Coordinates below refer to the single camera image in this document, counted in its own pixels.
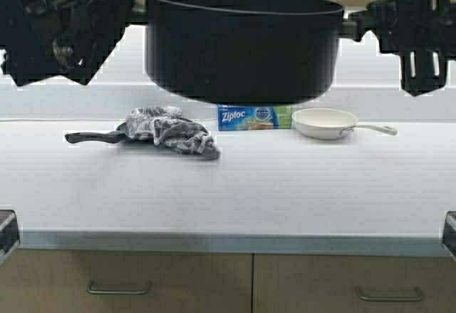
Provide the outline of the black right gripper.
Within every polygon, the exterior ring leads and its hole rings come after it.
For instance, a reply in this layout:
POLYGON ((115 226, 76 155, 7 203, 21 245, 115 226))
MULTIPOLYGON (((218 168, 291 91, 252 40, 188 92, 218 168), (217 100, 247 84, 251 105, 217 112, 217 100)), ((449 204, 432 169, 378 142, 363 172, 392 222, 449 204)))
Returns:
POLYGON ((400 59, 403 91, 416 97, 447 83, 455 60, 455 3, 451 0, 376 0, 348 15, 347 37, 372 32, 382 54, 400 59))

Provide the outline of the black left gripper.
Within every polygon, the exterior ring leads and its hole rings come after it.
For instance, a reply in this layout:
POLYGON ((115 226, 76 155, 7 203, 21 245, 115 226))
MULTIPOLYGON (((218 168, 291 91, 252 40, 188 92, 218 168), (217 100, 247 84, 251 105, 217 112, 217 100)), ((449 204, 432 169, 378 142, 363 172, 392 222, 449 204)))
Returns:
POLYGON ((1 71, 18 87, 62 76, 88 85, 136 0, 1 0, 1 71))

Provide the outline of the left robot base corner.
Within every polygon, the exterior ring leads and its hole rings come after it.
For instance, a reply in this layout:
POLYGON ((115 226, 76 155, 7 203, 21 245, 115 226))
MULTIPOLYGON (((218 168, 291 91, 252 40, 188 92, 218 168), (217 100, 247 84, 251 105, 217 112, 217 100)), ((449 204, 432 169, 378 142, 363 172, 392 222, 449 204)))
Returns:
POLYGON ((1 210, 1 264, 11 256, 20 243, 16 213, 13 210, 1 210))

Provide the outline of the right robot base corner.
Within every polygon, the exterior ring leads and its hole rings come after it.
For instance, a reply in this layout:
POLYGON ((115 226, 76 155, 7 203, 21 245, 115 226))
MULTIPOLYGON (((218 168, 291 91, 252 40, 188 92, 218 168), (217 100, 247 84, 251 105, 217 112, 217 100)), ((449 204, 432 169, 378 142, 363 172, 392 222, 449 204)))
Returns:
POLYGON ((449 211, 446 214, 444 227, 442 231, 442 246, 449 252, 449 254, 453 258, 456 257, 455 239, 455 211, 449 211))

